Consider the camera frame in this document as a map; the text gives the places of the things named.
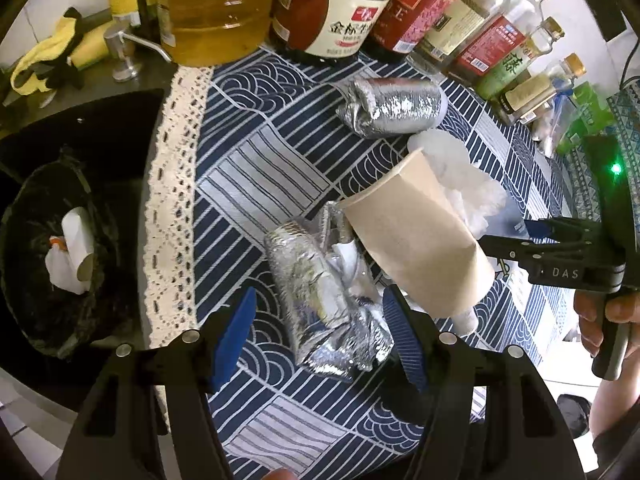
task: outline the blue patterned fabric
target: blue patterned fabric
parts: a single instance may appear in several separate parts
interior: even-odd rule
[[[634,81],[623,91],[608,99],[616,116],[612,128],[618,138],[631,193],[636,225],[636,239],[640,239],[640,86]]]
[[[249,280],[258,293],[254,324],[229,383],[210,400],[236,479],[287,467],[305,479],[350,479],[410,452],[422,428],[398,421],[380,401],[385,366],[351,384],[296,368],[265,232],[292,216],[313,217],[327,200],[365,189],[404,155],[406,138],[365,140],[342,125],[339,84],[355,77],[424,78],[407,64],[361,57],[336,70],[297,66],[259,50],[215,71],[198,140],[193,219],[198,322],[230,302]],[[524,127],[498,125],[474,94],[446,80],[442,128],[461,139],[471,161],[500,181],[525,218],[572,212],[564,168],[539,155]],[[379,267],[370,262],[374,276]],[[480,325],[466,340],[501,351],[521,345],[539,364],[564,329],[568,291],[531,286],[514,272],[478,305]],[[441,329],[450,328],[440,320]],[[473,416],[482,416],[476,391]]]

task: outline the green bottle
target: green bottle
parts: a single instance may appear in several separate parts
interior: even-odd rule
[[[514,48],[476,84],[478,95],[488,101],[497,96],[540,56],[548,54],[553,44],[564,36],[564,30],[553,18],[544,20],[527,39]]]

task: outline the soy sauce bottle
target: soy sauce bottle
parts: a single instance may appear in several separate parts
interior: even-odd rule
[[[270,40],[303,64],[347,64],[388,0],[278,0]]]

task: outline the foil roll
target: foil roll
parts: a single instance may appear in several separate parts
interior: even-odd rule
[[[356,79],[348,83],[346,102],[336,113],[364,139],[383,139],[438,126],[447,105],[444,91],[428,80]]]
[[[384,361],[394,343],[345,222],[335,203],[327,203],[314,222],[295,219],[268,233],[265,248],[296,364],[352,381],[357,370]]]

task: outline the yellow oil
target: yellow oil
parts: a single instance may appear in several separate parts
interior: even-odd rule
[[[172,43],[162,45],[187,66],[212,66],[250,54],[270,26],[273,0],[158,0],[168,9],[161,27],[169,27]]]

